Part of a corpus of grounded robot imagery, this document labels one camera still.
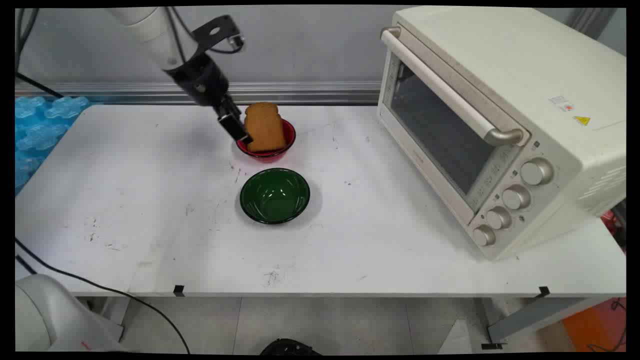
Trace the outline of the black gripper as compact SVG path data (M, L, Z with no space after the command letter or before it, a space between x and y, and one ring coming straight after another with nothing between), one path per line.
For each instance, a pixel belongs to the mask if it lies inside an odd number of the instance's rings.
M229 93L229 81L212 57L205 52L192 55L184 64L165 71L167 75L199 106L213 107L219 125L235 142L249 145L249 135L242 112Z

